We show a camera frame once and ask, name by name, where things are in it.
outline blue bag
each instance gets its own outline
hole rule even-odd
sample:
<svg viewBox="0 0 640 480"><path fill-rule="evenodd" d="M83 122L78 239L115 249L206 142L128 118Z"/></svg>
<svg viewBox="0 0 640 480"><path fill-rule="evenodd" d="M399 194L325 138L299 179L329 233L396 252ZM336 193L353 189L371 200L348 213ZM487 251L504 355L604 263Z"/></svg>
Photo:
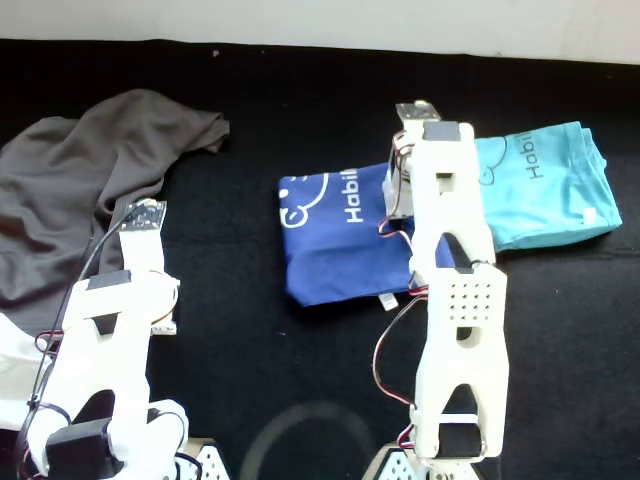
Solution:
<svg viewBox="0 0 640 480"><path fill-rule="evenodd" d="M407 290L409 247L399 235L377 233L386 169L385 163L280 180L287 291L301 305ZM436 260L453 266L444 238Z"/></svg>
<svg viewBox="0 0 640 480"><path fill-rule="evenodd" d="M477 139L476 146L496 251L574 243L622 224L606 162L579 122ZM386 169L280 180L287 291L300 304L407 290L406 243L377 234ZM453 265L444 239L436 255L440 266Z"/></svg>

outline black cloth surface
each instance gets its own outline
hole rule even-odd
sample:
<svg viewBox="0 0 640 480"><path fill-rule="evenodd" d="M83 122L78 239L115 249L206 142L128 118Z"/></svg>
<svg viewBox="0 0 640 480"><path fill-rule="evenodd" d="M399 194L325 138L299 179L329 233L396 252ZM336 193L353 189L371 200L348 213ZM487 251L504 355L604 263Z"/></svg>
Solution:
<svg viewBox="0 0 640 480"><path fill-rule="evenodd" d="M20 132L0 150L0 310L31 335L50 329L85 251L182 153L215 153L228 133L219 113L142 89ZM122 268L117 235L95 260L89 274Z"/></svg>
<svg viewBox="0 0 640 480"><path fill-rule="evenodd" d="M182 281L180 334L152 339L148 370L153 397L182 403L191 434L214 437L235 478L263 427L296 405L338 413L284 433L260 478L359 478L408 418L370 374L392 313L376 299L303 310L284 294L277 180L384 161L399 101L428 99L478 136L580 120L609 161L624 225L499 256L511 362L503 478L640 475L637 67L169 42L3 41L0 53L1 142L131 88L233 125L223 152L187 154L167 174L163 241ZM383 376L399 391L413 386L423 314L383 351ZM366 425L358 435L354 418Z"/></svg>

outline cable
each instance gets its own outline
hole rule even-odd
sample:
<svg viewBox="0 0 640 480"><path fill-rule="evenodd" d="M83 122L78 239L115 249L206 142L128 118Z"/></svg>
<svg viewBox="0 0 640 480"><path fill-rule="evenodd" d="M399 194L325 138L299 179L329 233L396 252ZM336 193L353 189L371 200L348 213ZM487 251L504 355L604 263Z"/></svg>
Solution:
<svg viewBox="0 0 640 480"><path fill-rule="evenodd" d="M195 465L195 467L198 469L198 473L196 474L196 480L202 479L202 464L198 460L193 458L191 455L187 455L186 453L182 453L182 452L176 452L175 456L176 458L181 458L182 460L186 460L191 465ZM180 467L178 466L178 464L176 464L176 466L178 468L178 475L180 475Z"/></svg>
<svg viewBox="0 0 640 480"><path fill-rule="evenodd" d="M398 314L393 318L393 320L391 320L387 328L384 329L384 331L380 335L380 338L378 339L378 342L376 343L375 349L373 350L373 362L371 365L372 371L373 371L373 380L376 382L376 385L382 391L382 393L384 393L385 395L391 398L398 400L399 402L404 403L405 405L413 405L413 402L409 400L407 397L400 395L398 393L395 393L383 385L382 380L380 378L380 373L378 372L378 357L380 356L380 351L382 350L382 344L385 338L387 337L387 335L389 334L389 332L391 331L391 329L393 329L393 327L398 323L398 321L400 321L418 302L426 302L427 298L428 297L426 295L420 295L420 296L414 297L407 305L405 305L404 308L400 310Z"/></svg>
<svg viewBox="0 0 640 480"><path fill-rule="evenodd" d="M176 453L175 453L174 457L181 458L183 460L188 461L192 465L195 465L196 468L198 469L198 473L197 473L196 479L200 480L202 478L202 464L197 459L193 458L191 455L187 455L186 453L182 453L182 452L178 451L180 449L180 445L182 445L182 442L184 441L185 436L187 435L187 428L186 428L186 426L184 424L184 420L176 412L172 412L170 410L158 413L158 415L156 416L156 418L154 418L154 420L157 420L158 418L160 418L160 417L162 417L164 415L173 415L173 416L175 416L178 420L180 420L180 425L182 425L182 436L180 437L180 442L178 443L178 448L176 448Z"/></svg>
<svg viewBox="0 0 640 480"><path fill-rule="evenodd" d="M413 430L413 424L410 423L409 425L407 425L405 427L404 430L402 430L402 432L400 432L400 434L398 435L398 438L396 439L396 443L398 444L398 446L400 448L414 448L415 447L415 443L408 441L406 442L404 439L407 438L409 436L409 434L411 433L411 431Z"/></svg>
<svg viewBox="0 0 640 480"><path fill-rule="evenodd" d="M57 340L62 340L62 336L64 335L64 331L63 330L45 330L44 332L40 332L38 335L36 335L36 338L34 339L34 344L36 346L36 349L40 352L40 353L46 353L46 354L50 354L50 355L55 355L55 352L49 351L47 352L46 349L44 348L40 348L40 345L38 344L38 341L42 339L43 336L45 335L51 335L54 337L57 337Z"/></svg>
<svg viewBox="0 0 640 480"><path fill-rule="evenodd" d="M184 437L187 435L187 427L184 424L184 420L182 419L182 417L178 415L176 412L172 412L171 410L158 413L156 418L154 418L153 420L157 420L158 418L163 417L164 415L175 416L178 420L180 420L180 425L182 425L182 436L180 437L180 442L178 442L178 447L176 448L176 453L177 453L178 450L180 450L180 446L182 445L182 442L184 441Z"/></svg>
<svg viewBox="0 0 640 480"><path fill-rule="evenodd" d="M126 212L124 215L122 215L122 217L120 217L120 219L117 222L114 222L113 225L111 225L109 230L107 230L107 232L102 236L102 238L96 244L96 246L93 247L93 250L91 251L91 254L89 255L89 258L87 258L84 266L82 267L82 270L80 271L80 275L78 276L78 281L81 281L81 280L85 279L89 269L91 268L91 264L93 263L93 259L100 252L100 250L102 250L102 247L106 243L106 241L109 240L109 238L111 238L111 236L114 233L116 233L116 231L120 228L120 225L122 225L123 223L128 221L130 218L132 218L136 213L138 213L138 210L142 209L142 207L145 206L147 201L148 201L148 199L137 201L134 204L132 209L130 209L128 212Z"/></svg>

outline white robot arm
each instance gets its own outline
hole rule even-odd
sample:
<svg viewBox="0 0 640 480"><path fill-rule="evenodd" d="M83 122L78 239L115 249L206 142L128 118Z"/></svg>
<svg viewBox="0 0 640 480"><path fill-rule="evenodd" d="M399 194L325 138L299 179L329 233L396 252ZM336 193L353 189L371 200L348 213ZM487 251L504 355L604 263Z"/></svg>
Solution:
<svg viewBox="0 0 640 480"><path fill-rule="evenodd" d="M463 473L471 471L471 463L502 451L509 375L503 332L507 280L494 266L473 127L441 121L426 102L401 104L397 111L404 130L394 137L383 183L387 218L413 216L409 267L429 295L427 341L410 407L413 453L433 472L467 478ZM468 268L436 265L436 246L447 232L471 260ZM473 392L476 414L444 415L460 385Z"/></svg>
<svg viewBox="0 0 640 480"><path fill-rule="evenodd" d="M22 477L176 477L174 457L188 438L188 419L171 400L150 404L145 377L150 334L175 334L179 281L164 272L165 208L150 199L131 206L116 226L125 269L81 274L73 286L62 341L48 352L52 360L21 431ZM28 458L37 473L26 471Z"/></svg>

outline light blue cloth bag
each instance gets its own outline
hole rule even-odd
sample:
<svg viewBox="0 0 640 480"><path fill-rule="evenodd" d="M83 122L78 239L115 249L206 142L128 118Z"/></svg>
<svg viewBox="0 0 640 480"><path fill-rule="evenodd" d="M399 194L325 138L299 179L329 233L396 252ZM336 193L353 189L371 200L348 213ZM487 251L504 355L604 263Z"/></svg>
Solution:
<svg viewBox="0 0 640 480"><path fill-rule="evenodd" d="M586 240L622 224L591 130L580 122L476 140L496 250Z"/></svg>

